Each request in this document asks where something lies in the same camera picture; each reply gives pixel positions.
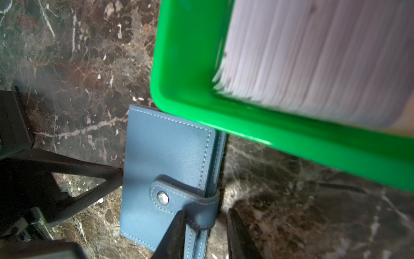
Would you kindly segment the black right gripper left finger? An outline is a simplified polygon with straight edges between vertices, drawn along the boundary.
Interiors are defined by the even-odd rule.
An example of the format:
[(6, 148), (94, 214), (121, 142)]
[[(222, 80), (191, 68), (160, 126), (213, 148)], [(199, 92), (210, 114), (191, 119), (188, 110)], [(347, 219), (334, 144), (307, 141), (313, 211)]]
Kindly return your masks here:
[(180, 210), (172, 220), (151, 259), (183, 259), (186, 225), (186, 213), (184, 210)]

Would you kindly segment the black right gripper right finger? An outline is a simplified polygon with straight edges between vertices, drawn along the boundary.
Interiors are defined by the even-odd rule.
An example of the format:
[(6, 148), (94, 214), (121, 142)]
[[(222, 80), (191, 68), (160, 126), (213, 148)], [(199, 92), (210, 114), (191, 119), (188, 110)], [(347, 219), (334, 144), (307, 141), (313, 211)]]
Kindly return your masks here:
[(227, 244), (230, 259), (263, 258), (243, 224), (242, 218), (233, 208), (230, 208), (227, 214)]

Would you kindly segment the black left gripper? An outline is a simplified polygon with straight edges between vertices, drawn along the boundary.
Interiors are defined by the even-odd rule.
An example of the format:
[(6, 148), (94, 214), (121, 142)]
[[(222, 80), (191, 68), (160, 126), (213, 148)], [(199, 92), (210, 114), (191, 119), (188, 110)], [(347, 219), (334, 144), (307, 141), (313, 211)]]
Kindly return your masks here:
[[(1, 238), (43, 219), (50, 227), (76, 215), (122, 185), (123, 170), (32, 149), (35, 142), (19, 94), (1, 91)], [(104, 180), (76, 197), (63, 193), (54, 173)]]

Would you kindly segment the blue leather card holder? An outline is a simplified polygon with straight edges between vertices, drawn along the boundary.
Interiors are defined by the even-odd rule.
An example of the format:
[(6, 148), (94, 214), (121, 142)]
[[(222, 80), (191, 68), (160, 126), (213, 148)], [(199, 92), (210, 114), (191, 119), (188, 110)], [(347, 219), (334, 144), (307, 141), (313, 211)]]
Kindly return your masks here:
[(155, 251), (176, 213), (187, 217), (183, 257), (205, 257), (217, 218), (226, 134), (130, 106), (120, 213), (122, 236)]

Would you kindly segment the green plastic card tray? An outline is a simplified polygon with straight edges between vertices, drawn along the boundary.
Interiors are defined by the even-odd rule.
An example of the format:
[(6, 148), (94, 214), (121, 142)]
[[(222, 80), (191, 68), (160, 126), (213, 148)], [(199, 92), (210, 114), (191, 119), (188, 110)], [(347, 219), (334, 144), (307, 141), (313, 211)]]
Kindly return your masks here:
[(162, 1), (151, 96), (163, 112), (412, 192), (414, 141), (264, 110), (212, 93), (232, 1)]

